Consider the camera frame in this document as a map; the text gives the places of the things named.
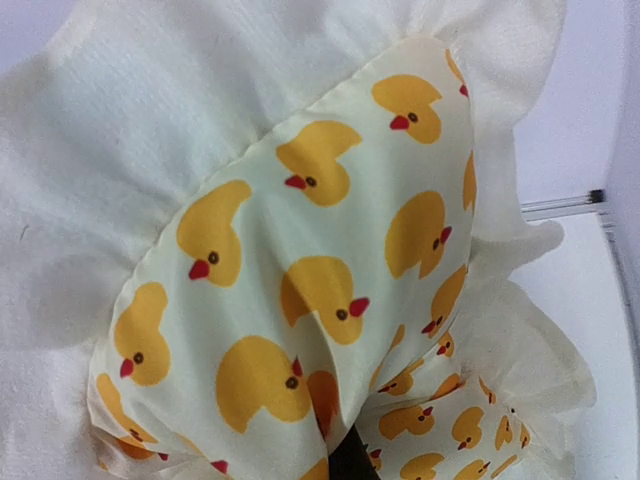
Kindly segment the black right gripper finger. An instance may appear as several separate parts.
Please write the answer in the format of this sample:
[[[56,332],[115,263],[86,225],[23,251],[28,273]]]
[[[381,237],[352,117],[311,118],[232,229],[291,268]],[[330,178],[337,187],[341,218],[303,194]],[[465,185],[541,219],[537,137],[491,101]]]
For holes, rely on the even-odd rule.
[[[330,480],[380,479],[355,426],[349,430],[328,461]]]

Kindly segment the small duck print pillow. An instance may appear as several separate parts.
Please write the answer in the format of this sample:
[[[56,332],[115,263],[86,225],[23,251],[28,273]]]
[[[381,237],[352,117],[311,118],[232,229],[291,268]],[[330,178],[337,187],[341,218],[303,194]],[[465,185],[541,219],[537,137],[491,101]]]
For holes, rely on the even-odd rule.
[[[572,479],[513,129],[562,1],[81,1],[1,77],[1,475]]]

